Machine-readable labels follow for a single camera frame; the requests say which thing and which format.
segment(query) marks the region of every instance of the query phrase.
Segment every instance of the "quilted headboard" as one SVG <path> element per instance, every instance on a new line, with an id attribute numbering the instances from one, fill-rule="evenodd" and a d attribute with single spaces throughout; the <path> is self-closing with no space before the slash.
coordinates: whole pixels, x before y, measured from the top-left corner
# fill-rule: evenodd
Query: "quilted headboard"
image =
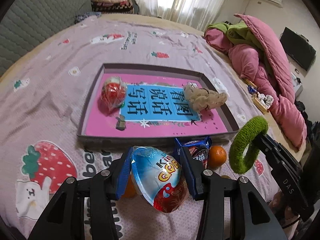
<path id="1" fill-rule="evenodd" d="M 15 0 L 0 22 L 0 76 L 20 57 L 91 11 L 90 0 Z"/>

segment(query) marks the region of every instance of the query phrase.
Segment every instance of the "white bear print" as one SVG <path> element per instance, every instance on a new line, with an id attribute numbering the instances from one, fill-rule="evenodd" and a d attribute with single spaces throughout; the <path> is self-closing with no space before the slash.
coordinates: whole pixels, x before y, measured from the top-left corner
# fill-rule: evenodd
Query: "white bear print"
<path id="1" fill-rule="evenodd" d="M 45 177 L 42 189 L 32 181 L 18 181 L 16 194 L 16 208 L 18 217 L 28 217 L 37 220 L 49 203 L 49 188 L 51 178 Z"/>

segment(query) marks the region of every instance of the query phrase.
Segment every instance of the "black cable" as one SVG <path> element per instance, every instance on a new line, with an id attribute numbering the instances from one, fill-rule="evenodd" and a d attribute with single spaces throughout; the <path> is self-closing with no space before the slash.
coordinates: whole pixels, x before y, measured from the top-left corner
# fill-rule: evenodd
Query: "black cable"
<path id="1" fill-rule="evenodd" d="M 301 217 L 298 217 L 295 221 L 293 221 L 292 223 L 290 223 L 289 225 L 286 225 L 284 227 L 282 227 L 282 229 L 288 228 L 290 226 L 292 226 L 293 224 L 295 224 L 296 222 L 298 222 L 301 219 Z"/>

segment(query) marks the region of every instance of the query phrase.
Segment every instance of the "kinder egg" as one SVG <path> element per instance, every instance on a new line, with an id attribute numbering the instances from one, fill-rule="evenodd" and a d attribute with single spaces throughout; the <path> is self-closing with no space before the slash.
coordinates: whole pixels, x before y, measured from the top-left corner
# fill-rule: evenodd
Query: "kinder egg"
<path id="1" fill-rule="evenodd" d="M 169 213 L 183 203 L 187 183 L 172 156 L 153 147 L 137 147 L 132 152 L 131 166 L 141 195 L 154 208 Z"/>

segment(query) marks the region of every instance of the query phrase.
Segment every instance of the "orange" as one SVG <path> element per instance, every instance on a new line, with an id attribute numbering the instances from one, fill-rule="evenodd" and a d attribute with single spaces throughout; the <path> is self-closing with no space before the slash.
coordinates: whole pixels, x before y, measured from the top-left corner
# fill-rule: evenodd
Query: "orange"
<path id="1" fill-rule="evenodd" d="M 227 153 L 221 146 L 212 146 L 209 150 L 208 165 L 217 168 L 227 160 Z"/>
<path id="2" fill-rule="evenodd" d="M 127 187 L 125 188 L 124 194 L 121 196 L 123 198 L 131 198 L 137 194 L 131 176 L 132 175 L 129 176 Z"/>

